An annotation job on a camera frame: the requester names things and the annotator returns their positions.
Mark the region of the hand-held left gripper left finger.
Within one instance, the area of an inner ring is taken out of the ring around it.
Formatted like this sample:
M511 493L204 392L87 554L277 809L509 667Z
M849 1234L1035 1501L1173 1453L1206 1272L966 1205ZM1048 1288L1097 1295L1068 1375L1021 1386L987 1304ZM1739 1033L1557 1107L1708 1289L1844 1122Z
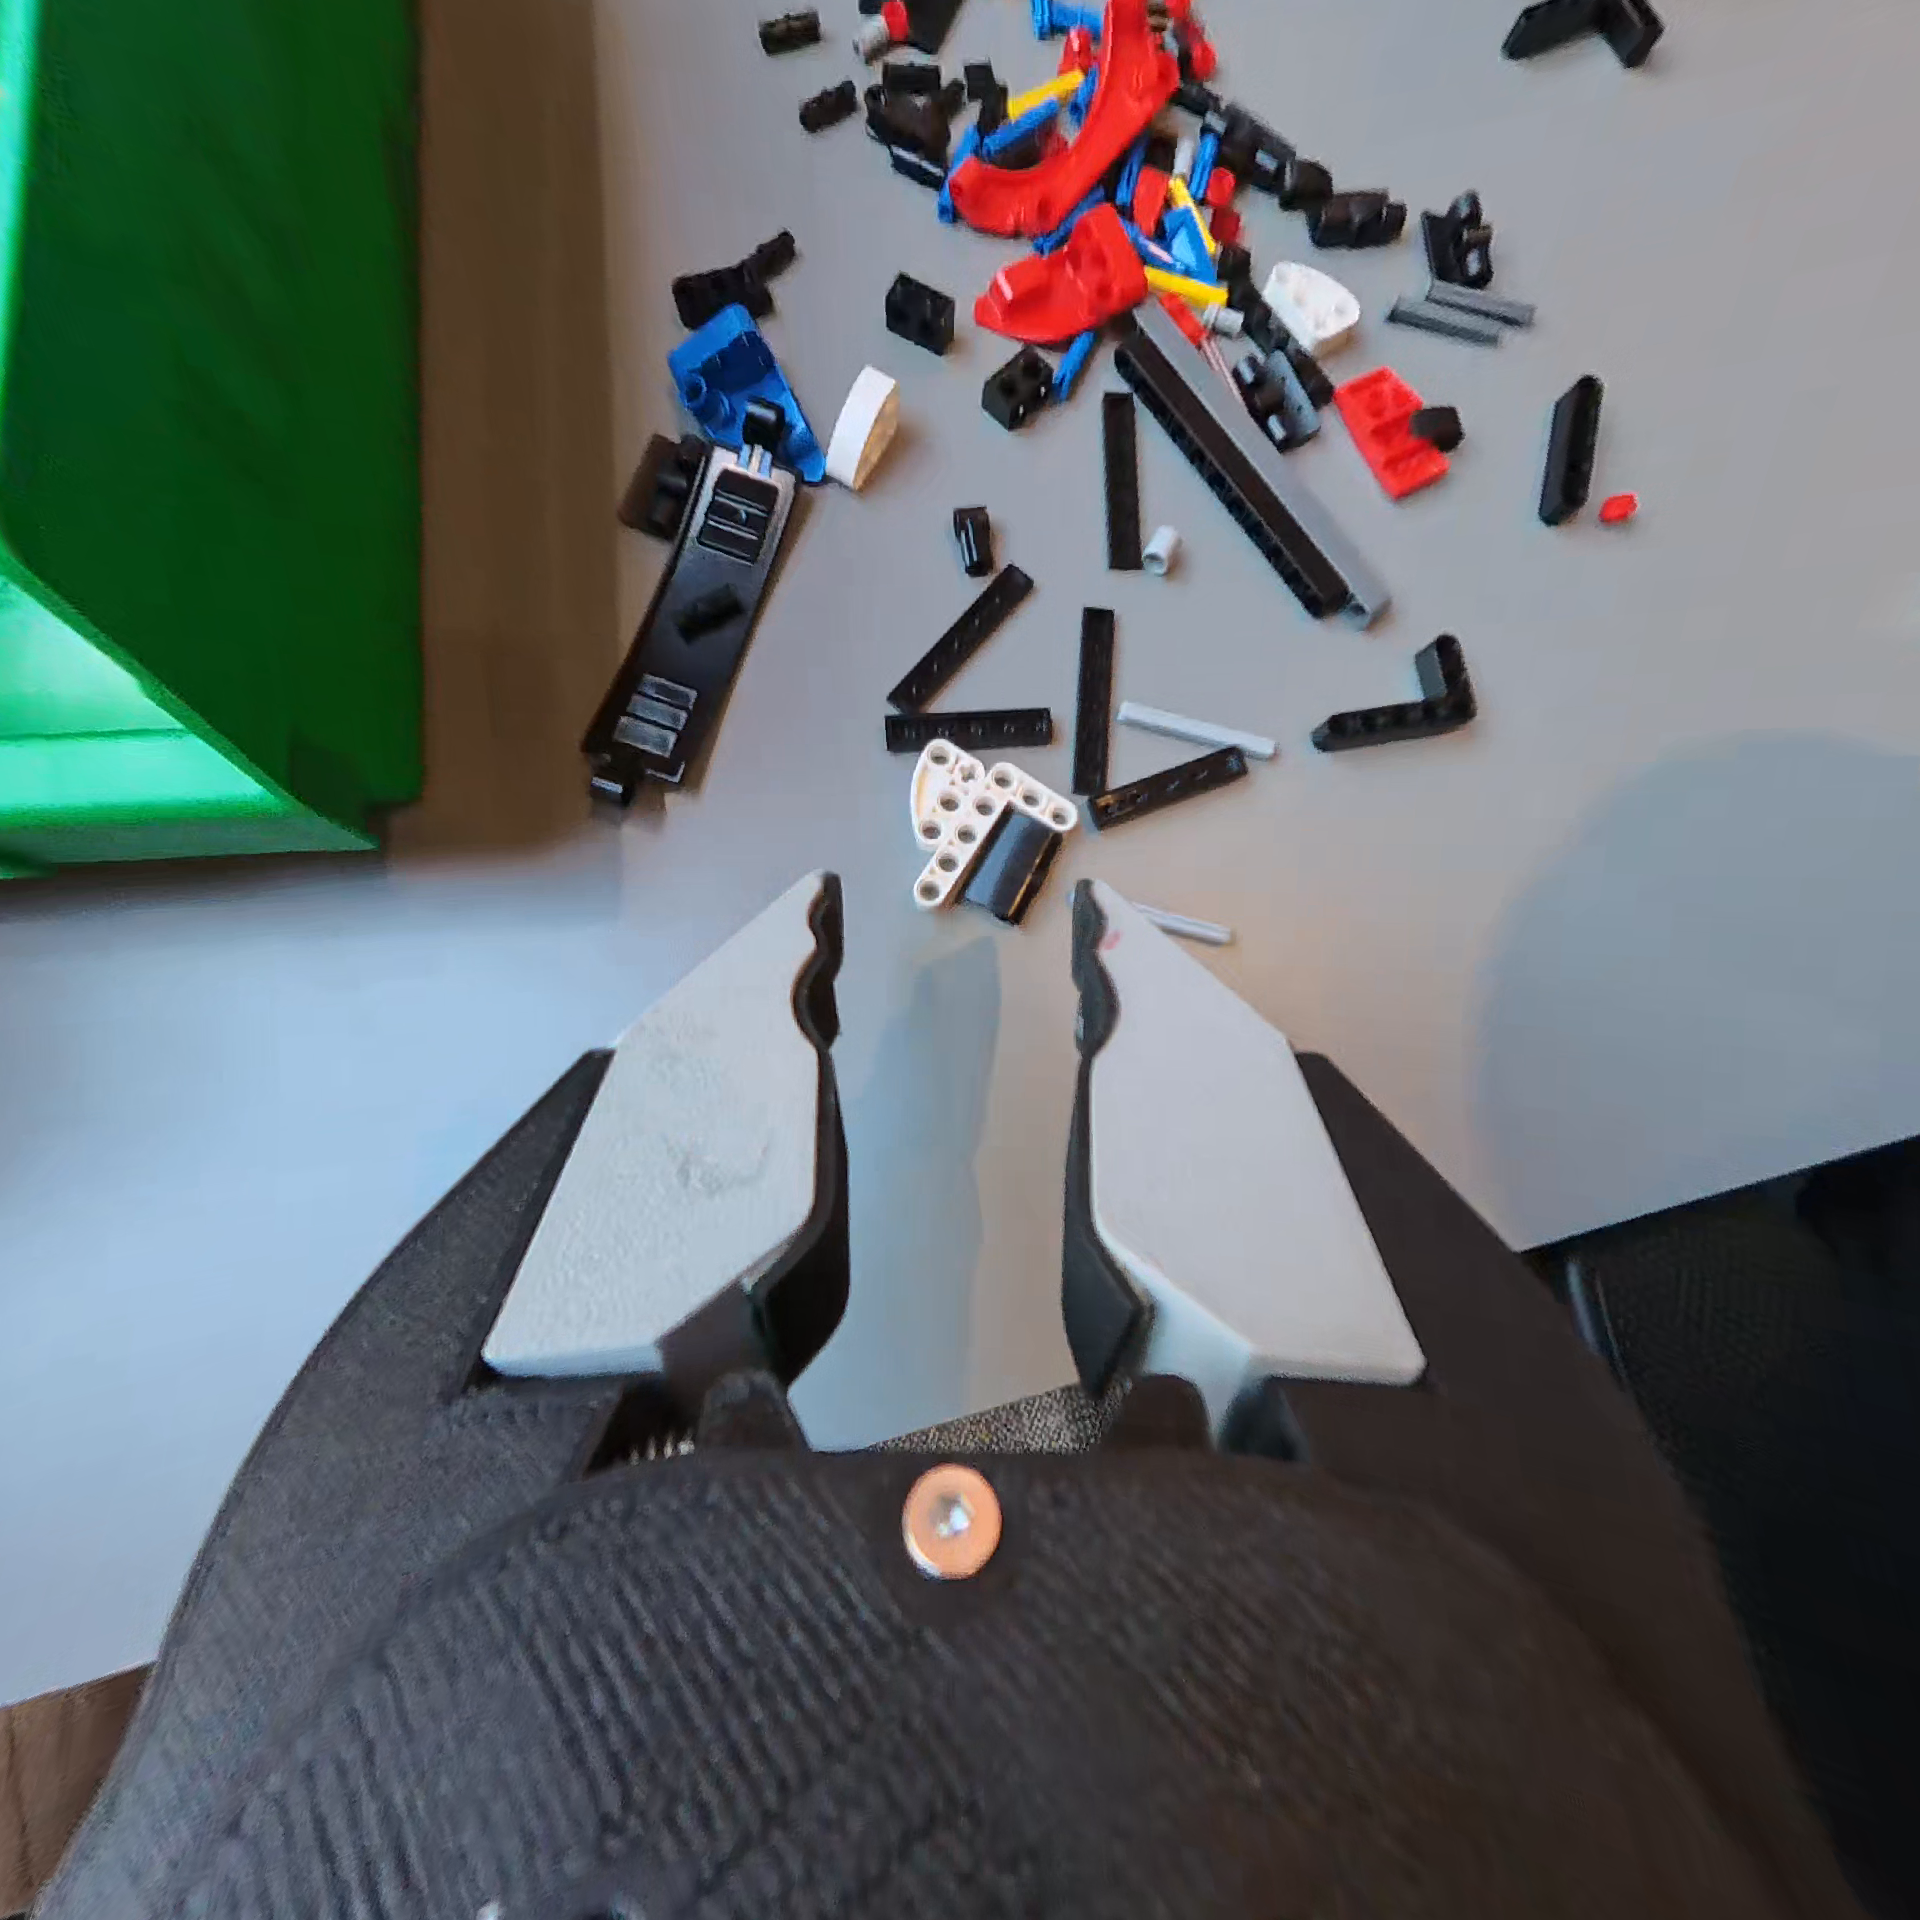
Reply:
M844 890L809 872L613 1044L483 1349L515 1379L800 1379L847 1308Z

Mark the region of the pile of brick pieces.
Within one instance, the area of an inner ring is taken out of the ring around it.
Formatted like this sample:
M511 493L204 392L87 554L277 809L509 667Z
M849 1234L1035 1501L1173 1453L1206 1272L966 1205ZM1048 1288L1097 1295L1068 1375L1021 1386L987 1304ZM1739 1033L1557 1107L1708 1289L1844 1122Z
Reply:
M1006 434L1068 401L1103 339L1119 392L1099 395L1108 567L1166 575L1171 529L1143 538L1136 417L1158 423L1200 485L1249 540L1308 618L1368 629L1390 605L1376 571L1283 460L1337 411L1392 498L1448 471L1459 419L1395 373L1329 384L1321 349L1358 307L1329 279L1289 290L1289 265L1255 288L1231 201L1257 188L1300 210L1327 249L1395 243L1406 205L1339 193L1257 116L1209 84L1215 63L1191 4L1030 4L1032 33L1063 48L1059 74L1008 92L989 63L947 79L955 4L861 4L844 79L797 104L804 139L855 119L901 179L933 194L944 227L1021 253L997 267L971 320L1012 355L984 376L982 417ZM683 339L664 356L689 423L653 436L619 504L625 525L670 543L670 562L608 696L583 733L598 809L679 789L705 753L748 653L801 488L859 491L896 440L896 384L863 368L828 436L793 393L760 320L767 279L796 257L791 231L721 271L673 279ZM884 748L917 755L944 737L976 760L1046 748L1048 708L937 711L948 683L1000 632L1032 583L993 562L991 516L951 516L955 551L982 587L884 697ZM1206 749L1115 785L1112 613L1085 609L1076 653L1071 791L1097 833L1239 783L1267 745L1217 728L1123 708Z

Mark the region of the grey desk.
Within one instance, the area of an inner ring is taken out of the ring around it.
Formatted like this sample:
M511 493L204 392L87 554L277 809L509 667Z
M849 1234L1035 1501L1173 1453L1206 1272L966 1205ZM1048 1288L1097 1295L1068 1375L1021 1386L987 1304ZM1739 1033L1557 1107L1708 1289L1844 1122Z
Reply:
M814 11L766 55L764 16ZM1334 381L1462 451L1388 498L1341 420L1283 460L1390 594L1315 620L1160 428L1108 567L1102 347L1006 434L971 320L1020 245L939 223L861 121L856 4L419 4L423 791L371 851L5 881L5 1700L156 1658L281 1389L558 1077L804 873L841 881L831 1071L849 1305L800 1381L861 1447L1070 1375L1070 892L1224 921L1231 992L1529 1251L1915 1137L1915 4L1654 4L1635 68L1515 4L1196 4L1211 90L1419 227L1475 188L1534 322L1382 325L1421 245L1334 252ZM619 504L689 429L673 279L780 231L760 320L809 423L863 368L896 440L800 488L679 789L598 809L583 737L670 543ZM913 906L887 693L984 586L1030 594L937 711L1071 791L1085 609L1115 785L1017 925Z

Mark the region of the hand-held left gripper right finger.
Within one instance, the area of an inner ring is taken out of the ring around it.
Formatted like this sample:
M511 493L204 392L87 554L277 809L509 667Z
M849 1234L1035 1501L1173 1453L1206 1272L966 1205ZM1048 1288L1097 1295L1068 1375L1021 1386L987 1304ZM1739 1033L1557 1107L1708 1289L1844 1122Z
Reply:
M1103 881L1071 888L1063 1331L1103 1401L1188 1384L1222 1443L1269 1386L1427 1355L1286 1039Z

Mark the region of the green plastic bin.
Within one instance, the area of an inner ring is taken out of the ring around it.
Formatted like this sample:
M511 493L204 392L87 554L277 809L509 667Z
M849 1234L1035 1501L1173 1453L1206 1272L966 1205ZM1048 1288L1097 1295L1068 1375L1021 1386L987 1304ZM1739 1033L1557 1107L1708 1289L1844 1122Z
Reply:
M419 4L3 8L3 872L423 791Z

